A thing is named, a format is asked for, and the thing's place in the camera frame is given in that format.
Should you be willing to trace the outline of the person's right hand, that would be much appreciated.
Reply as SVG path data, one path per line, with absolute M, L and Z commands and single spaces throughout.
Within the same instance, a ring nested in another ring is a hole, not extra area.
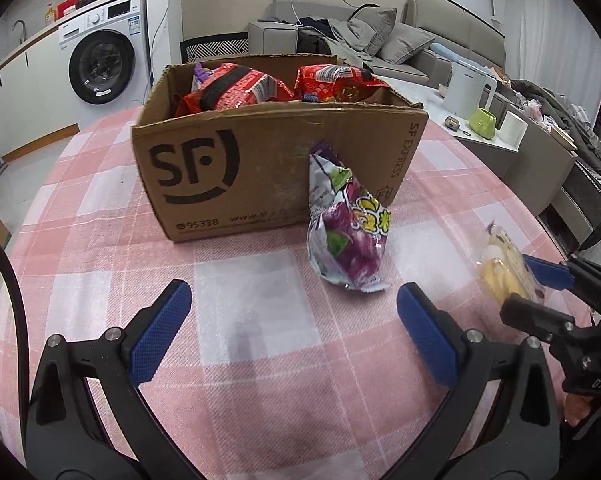
M 570 427 L 577 427 L 591 413 L 593 401 L 600 402 L 600 398 L 592 396 L 578 396 L 568 393 L 564 404 L 564 418 Z

